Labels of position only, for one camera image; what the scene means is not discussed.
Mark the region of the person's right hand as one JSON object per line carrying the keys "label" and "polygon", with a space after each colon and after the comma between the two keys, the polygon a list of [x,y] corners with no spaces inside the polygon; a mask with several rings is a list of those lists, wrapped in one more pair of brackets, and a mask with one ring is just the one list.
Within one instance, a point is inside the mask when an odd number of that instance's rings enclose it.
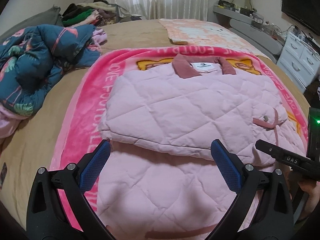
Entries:
{"label": "person's right hand", "polygon": [[311,215],[319,202],[319,181],[302,179],[298,182],[298,185],[309,195],[299,217],[299,220],[303,220]]}

